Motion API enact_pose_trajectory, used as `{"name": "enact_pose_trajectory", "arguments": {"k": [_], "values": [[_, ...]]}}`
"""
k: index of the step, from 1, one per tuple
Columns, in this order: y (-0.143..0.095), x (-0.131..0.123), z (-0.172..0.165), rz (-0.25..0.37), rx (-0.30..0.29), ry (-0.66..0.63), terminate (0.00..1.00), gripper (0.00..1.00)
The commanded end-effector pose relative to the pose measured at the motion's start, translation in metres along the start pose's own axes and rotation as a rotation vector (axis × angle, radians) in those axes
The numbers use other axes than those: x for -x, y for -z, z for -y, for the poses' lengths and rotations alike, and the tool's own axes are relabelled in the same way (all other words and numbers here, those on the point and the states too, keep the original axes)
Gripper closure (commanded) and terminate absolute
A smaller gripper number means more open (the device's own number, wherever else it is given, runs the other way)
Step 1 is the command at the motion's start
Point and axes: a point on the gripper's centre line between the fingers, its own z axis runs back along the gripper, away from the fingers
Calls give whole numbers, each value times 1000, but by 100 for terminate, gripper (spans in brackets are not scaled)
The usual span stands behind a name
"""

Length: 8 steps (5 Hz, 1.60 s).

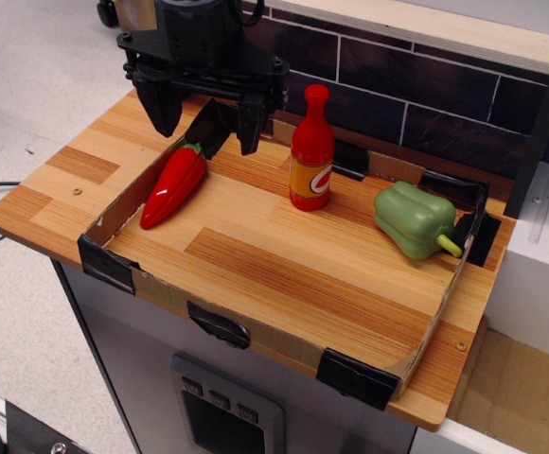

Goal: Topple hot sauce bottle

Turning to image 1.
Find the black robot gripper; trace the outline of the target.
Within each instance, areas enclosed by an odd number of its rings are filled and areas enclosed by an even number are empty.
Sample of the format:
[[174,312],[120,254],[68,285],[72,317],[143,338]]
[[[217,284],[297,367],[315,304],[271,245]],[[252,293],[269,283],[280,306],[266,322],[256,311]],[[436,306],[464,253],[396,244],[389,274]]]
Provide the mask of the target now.
[[156,1],[156,28],[123,32],[126,78],[157,132],[171,137],[186,94],[237,102],[243,156],[257,151],[269,112],[284,108],[290,65],[246,35],[265,3],[246,13],[241,1]]

